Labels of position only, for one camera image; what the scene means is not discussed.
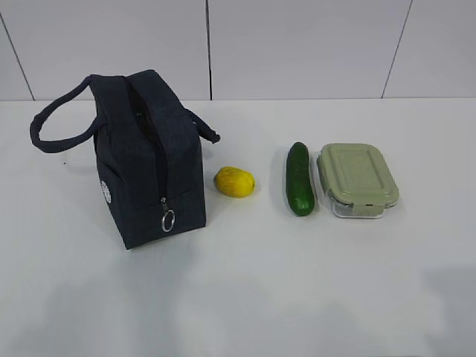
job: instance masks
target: white label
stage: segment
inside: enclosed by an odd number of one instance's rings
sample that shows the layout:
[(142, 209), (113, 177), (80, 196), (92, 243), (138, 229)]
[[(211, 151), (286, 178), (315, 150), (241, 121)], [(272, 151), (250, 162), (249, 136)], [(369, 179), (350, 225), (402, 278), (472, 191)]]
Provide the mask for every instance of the white label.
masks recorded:
[(104, 181), (101, 181), (101, 189), (103, 190), (104, 198), (106, 199), (107, 203), (111, 203), (112, 197), (111, 192), (109, 191), (109, 187)]

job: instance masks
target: green lid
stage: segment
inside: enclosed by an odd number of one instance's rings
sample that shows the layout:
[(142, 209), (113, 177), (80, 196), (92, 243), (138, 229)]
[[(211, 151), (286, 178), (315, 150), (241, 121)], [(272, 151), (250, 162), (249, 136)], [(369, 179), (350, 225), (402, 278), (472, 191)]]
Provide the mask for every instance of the green lid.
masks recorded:
[(396, 204), (399, 189), (380, 151), (367, 144), (328, 144), (318, 158), (324, 192), (355, 216), (378, 216)]

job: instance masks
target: lunch bag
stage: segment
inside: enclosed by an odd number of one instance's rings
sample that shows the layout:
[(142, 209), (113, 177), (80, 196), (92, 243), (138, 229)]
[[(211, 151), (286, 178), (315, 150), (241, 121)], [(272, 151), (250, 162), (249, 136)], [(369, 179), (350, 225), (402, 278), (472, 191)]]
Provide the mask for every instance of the lunch bag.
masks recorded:
[[(90, 87), (97, 117), (81, 135), (42, 141), (49, 115)], [(220, 140), (184, 108), (155, 71), (128, 77), (92, 74), (30, 125), (33, 145), (62, 152), (94, 136), (100, 186), (127, 249), (205, 226), (202, 145)]]

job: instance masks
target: container lid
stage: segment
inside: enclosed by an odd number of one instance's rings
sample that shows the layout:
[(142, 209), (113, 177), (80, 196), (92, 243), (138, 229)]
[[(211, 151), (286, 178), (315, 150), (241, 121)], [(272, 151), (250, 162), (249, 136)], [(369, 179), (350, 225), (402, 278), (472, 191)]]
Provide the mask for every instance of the container lid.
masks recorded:
[(377, 214), (399, 198), (383, 155), (372, 145), (328, 144), (318, 167), (324, 192), (355, 209)]

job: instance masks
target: bag strap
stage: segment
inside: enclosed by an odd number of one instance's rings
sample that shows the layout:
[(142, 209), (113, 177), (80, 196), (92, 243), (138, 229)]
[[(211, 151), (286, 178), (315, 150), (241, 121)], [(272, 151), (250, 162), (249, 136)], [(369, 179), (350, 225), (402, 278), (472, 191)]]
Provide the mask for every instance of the bag strap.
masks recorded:
[(84, 81), (82, 81), (81, 84), (78, 85), (78, 87), (76, 87), (69, 93), (63, 95), (62, 97), (59, 97), (58, 99), (54, 100), (38, 115), (35, 115), (35, 118), (33, 119), (30, 125), (30, 138), (31, 142), (35, 147), (47, 153), (66, 151), (88, 140), (100, 127), (106, 124), (106, 120), (104, 118), (96, 117), (93, 120), (91, 126), (83, 134), (79, 134), (78, 136), (75, 136), (73, 138), (56, 141), (43, 141), (39, 138), (39, 132), (41, 131), (43, 124), (46, 122), (51, 113), (53, 113), (62, 104), (73, 100), (90, 84), (91, 76), (87, 76)]
[(187, 110), (188, 114), (191, 116), (192, 122), (196, 125), (196, 129), (202, 138), (211, 141), (212, 144), (220, 141), (220, 135), (212, 130), (197, 114), (189, 109), (185, 110)]

